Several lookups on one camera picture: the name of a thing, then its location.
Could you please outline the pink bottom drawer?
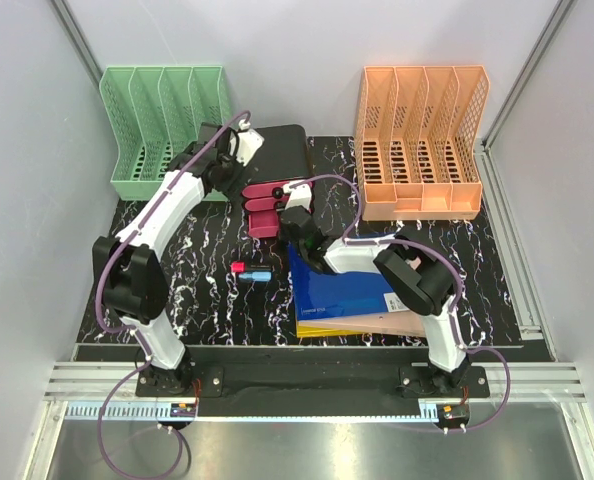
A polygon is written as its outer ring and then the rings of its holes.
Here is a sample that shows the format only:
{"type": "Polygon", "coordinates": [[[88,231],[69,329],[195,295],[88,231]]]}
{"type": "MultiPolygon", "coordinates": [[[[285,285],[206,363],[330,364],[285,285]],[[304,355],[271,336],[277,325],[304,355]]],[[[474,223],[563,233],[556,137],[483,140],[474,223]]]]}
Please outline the pink bottom drawer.
{"type": "Polygon", "coordinates": [[[275,210],[250,212],[248,234],[255,239],[276,238],[279,232],[279,217],[275,210]]]}

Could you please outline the pink drawer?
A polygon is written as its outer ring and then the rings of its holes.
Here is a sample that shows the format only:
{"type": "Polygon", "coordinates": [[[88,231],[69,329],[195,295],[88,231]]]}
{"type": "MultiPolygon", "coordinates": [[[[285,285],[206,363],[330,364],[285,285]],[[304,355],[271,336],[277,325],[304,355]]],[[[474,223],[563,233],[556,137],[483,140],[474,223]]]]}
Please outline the pink drawer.
{"type": "Polygon", "coordinates": [[[292,188],[286,187],[286,184],[299,183],[298,180],[283,180],[277,182],[266,182],[250,184],[242,190],[242,196],[245,199],[271,198],[274,200],[285,200],[289,197],[292,188]]]}
{"type": "Polygon", "coordinates": [[[247,199],[244,202],[244,208],[248,213],[264,212],[264,211],[276,212],[277,209],[284,208],[287,201],[288,201],[287,196],[283,196],[281,198],[274,198],[274,197],[252,198],[252,199],[247,199]]]}
{"type": "Polygon", "coordinates": [[[276,238],[279,232],[279,217],[275,210],[250,212],[248,234],[255,239],[276,238]]]}

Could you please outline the pink top drawer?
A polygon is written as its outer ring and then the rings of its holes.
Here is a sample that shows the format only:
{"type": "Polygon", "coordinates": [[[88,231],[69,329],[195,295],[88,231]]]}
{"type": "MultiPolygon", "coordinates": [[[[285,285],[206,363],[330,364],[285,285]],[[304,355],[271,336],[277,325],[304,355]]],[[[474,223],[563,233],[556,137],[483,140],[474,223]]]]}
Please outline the pink top drawer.
{"type": "Polygon", "coordinates": [[[299,183],[298,180],[283,180],[277,182],[266,182],[250,184],[242,190],[242,196],[245,199],[271,198],[274,200],[285,200],[289,197],[292,188],[286,187],[286,184],[299,183]]]}

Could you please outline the black drawer cabinet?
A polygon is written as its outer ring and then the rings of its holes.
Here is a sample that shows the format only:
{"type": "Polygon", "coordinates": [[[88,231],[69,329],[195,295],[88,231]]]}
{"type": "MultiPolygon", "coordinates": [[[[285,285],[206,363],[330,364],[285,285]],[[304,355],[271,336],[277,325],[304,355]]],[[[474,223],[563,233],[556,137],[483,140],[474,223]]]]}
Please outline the black drawer cabinet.
{"type": "Polygon", "coordinates": [[[257,129],[263,145],[257,150],[244,172],[246,184],[309,178],[312,162],[306,131],[290,124],[257,129]]]}

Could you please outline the blue highlighter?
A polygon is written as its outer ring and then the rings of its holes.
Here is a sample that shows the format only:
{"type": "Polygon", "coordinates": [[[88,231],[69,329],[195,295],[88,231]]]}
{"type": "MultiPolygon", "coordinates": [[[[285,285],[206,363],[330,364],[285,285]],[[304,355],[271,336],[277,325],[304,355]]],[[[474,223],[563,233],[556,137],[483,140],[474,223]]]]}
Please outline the blue highlighter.
{"type": "Polygon", "coordinates": [[[238,275],[238,279],[247,283],[268,283],[272,280],[272,273],[270,271],[245,271],[238,275]]]}

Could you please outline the black pink-capped highlighter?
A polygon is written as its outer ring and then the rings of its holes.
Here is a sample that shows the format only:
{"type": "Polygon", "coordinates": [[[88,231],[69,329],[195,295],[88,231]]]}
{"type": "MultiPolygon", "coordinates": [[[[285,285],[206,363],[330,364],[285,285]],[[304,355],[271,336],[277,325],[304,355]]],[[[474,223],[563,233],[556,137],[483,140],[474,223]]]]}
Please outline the black pink-capped highlighter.
{"type": "Polygon", "coordinates": [[[257,265],[257,264],[243,262],[243,261],[236,261],[236,262],[231,263],[231,272],[236,275],[260,273],[260,272],[271,273],[272,268],[268,265],[261,265],[261,264],[257,265]]]}

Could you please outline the blue folder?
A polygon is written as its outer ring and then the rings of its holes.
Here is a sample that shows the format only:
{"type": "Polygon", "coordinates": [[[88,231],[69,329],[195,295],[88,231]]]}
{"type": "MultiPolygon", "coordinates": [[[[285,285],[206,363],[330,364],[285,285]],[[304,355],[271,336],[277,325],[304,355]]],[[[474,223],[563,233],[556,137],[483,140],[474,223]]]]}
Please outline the blue folder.
{"type": "Polygon", "coordinates": [[[320,274],[291,246],[288,259],[298,321],[409,311],[380,274],[320,274]]]}

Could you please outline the orange file organizer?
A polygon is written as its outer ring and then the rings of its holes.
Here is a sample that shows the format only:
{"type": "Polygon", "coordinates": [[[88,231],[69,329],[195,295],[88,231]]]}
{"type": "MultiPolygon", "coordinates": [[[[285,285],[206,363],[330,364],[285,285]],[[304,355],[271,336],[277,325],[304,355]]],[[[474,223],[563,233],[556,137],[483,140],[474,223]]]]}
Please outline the orange file organizer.
{"type": "Polygon", "coordinates": [[[480,65],[367,66],[354,148],[366,221],[475,219],[475,141],[490,82],[480,65]]]}

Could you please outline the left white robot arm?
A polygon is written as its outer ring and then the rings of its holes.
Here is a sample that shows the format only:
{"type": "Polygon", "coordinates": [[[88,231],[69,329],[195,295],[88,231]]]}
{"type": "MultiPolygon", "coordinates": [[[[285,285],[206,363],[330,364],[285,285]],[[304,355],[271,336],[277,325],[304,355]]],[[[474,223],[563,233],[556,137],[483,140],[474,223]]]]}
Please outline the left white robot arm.
{"type": "Polygon", "coordinates": [[[180,396],[193,388],[191,357],[166,313],[169,286],[161,267],[182,221],[208,193],[237,195],[243,173],[264,139],[247,112],[224,125],[204,123],[197,140],[177,154],[156,193],[137,217],[92,248],[94,309],[107,333],[128,332],[145,355],[141,381],[180,396]]]}

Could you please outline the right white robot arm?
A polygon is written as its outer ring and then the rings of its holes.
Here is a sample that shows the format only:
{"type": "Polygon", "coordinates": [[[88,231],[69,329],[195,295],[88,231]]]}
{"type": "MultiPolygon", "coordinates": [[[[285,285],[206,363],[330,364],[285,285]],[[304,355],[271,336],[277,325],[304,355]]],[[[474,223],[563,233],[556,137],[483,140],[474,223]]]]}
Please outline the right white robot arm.
{"type": "Polygon", "coordinates": [[[290,207],[279,214],[279,238],[319,274],[381,275],[421,320],[433,391],[449,397],[465,387],[471,362],[455,318],[463,281],[443,254],[418,242],[406,228],[372,238],[325,235],[303,207],[290,207]]]}

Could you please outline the green file organizer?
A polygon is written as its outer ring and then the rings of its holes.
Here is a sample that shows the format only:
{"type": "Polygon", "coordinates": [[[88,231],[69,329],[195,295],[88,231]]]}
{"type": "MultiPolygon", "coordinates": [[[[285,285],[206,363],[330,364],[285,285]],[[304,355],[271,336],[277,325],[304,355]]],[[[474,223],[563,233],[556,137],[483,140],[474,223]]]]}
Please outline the green file organizer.
{"type": "Polygon", "coordinates": [[[123,201],[150,200],[201,124],[233,115],[222,66],[112,66],[99,92],[118,147],[111,184],[123,201]]]}

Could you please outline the yellow folder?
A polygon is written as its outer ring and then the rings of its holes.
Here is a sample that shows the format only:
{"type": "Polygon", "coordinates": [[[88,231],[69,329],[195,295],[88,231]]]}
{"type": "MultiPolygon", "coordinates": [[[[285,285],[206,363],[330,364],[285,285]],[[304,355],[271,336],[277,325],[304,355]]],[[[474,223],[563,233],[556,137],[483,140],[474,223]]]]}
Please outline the yellow folder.
{"type": "Polygon", "coordinates": [[[333,337],[333,336],[352,336],[352,335],[363,335],[363,332],[354,330],[344,330],[335,328],[324,328],[308,326],[304,323],[296,323],[296,337],[297,338],[322,338],[322,337],[333,337]]]}

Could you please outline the pink folder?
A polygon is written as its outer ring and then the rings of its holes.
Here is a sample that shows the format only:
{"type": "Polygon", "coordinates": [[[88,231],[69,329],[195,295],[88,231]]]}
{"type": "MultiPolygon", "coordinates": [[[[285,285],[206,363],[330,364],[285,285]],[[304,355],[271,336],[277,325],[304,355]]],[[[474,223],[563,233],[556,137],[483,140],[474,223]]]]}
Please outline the pink folder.
{"type": "MultiPolygon", "coordinates": [[[[334,275],[350,272],[380,274],[374,264],[375,252],[372,248],[343,248],[338,253],[329,253],[327,262],[334,275]]],[[[422,336],[424,329],[420,318],[411,310],[383,314],[368,314],[341,317],[318,321],[324,328],[354,330],[364,333],[422,336]]]]}

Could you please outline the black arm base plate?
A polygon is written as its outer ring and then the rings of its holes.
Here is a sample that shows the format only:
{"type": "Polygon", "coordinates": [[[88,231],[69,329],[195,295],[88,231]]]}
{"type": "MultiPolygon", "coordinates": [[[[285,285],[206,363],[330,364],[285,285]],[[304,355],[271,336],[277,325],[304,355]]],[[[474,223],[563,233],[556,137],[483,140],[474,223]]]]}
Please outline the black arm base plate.
{"type": "Polygon", "coordinates": [[[426,365],[306,363],[306,364],[206,364],[186,365],[173,372],[149,367],[138,376],[139,397],[199,394],[220,398],[262,391],[367,390],[400,393],[406,398],[486,399],[490,396],[485,370],[470,367],[462,380],[440,387],[426,365]]]}

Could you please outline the aluminium frame rail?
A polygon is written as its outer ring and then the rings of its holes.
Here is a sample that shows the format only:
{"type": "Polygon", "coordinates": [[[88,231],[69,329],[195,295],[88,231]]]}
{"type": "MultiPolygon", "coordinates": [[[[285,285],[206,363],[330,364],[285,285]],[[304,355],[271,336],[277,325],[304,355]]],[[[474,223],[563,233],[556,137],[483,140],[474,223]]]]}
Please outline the aluminium frame rail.
{"type": "MultiPolygon", "coordinates": [[[[58,362],[45,396],[55,399],[99,399],[133,370],[127,362],[58,362]]],[[[584,388],[575,366],[565,362],[511,362],[512,402],[582,403],[584,388]]]]}

